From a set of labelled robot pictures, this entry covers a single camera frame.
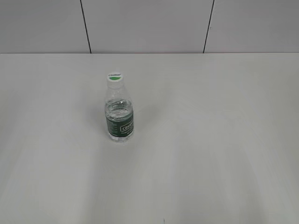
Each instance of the water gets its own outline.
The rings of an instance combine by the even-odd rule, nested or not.
[[[119,127],[122,126],[123,124],[127,125],[127,121],[132,117],[133,115],[132,103],[127,99],[109,100],[105,104],[105,115],[106,118],[110,120],[113,123],[113,125],[116,126],[117,129],[119,129]],[[132,131],[129,135],[125,137],[116,137],[113,136],[110,132],[111,131],[108,132],[110,138],[116,142],[125,142],[133,135],[133,131]]]

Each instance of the clear plastic bottle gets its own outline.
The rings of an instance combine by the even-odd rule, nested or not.
[[[120,72],[107,77],[105,115],[110,138],[116,142],[127,141],[134,132],[133,105]]]

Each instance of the white wall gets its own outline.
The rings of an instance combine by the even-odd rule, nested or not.
[[[88,53],[79,0],[0,0],[0,53]]]
[[[93,53],[203,52],[213,0],[82,0]],[[215,0],[205,52],[299,52],[298,0]],[[88,53],[80,0],[0,0],[0,53]]]
[[[299,1],[215,0],[206,52],[299,52]]]
[[[83,0],[93,52],[203,52],[213,0]]]

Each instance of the green label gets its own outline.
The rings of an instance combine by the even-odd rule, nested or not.
[[[134,129],[133,114],[123,121],[114,121],[107,119],[108,131],[115,137],[127,137]]]

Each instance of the white bottle cap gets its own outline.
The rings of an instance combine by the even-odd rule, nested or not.
[[[121,72],[111,72],[107,76],[107,85],[110,88],[120,88],[123,85],[123,75]]]

